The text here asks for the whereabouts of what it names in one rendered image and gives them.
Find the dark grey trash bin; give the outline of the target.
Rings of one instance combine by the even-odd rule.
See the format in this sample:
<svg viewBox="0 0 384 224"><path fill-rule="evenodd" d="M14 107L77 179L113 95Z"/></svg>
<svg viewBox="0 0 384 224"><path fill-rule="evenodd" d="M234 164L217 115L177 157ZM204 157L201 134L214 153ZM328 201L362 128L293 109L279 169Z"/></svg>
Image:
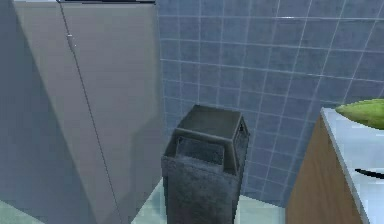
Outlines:
<svg viewBox="0 0 384 224"><path fill-rule="evenodd" d="M167 224L234 224L249 139L239 111L192 107L161 158Z"/></svg>

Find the grey fridge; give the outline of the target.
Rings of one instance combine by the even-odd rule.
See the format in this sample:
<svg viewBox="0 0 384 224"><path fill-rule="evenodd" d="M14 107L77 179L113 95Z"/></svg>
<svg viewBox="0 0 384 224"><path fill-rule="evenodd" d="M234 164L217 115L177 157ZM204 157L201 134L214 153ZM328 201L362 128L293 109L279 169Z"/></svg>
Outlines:
<svg viewBox="0 0 384 224"><path fill-rule="evenodd" d="M156 9L0 0L0 200L43 224L132 224L160 180Z"/></svg>

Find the wooden counter with white top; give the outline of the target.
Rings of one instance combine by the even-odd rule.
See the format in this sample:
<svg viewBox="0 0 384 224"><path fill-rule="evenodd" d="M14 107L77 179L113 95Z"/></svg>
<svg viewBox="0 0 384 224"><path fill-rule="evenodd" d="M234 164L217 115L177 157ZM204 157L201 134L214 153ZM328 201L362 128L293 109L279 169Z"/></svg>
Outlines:
<svg viewBox="0 0 384 224"><path fill-rule="evenodd" d="M323 108L285 210L286 224L384 224L384 131Z"/></svg>

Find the green lettuce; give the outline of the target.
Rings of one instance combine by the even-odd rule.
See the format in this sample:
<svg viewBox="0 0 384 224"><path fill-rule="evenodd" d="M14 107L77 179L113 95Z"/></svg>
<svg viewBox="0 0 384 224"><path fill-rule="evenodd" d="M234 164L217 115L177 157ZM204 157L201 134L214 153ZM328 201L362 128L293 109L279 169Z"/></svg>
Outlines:
<svg viewBox="0 0 384 224"><path fill-rule="evenodd" d="M370 99L340 105L335 108L340 115L367 127L384 130L384 99Z"/></svg>

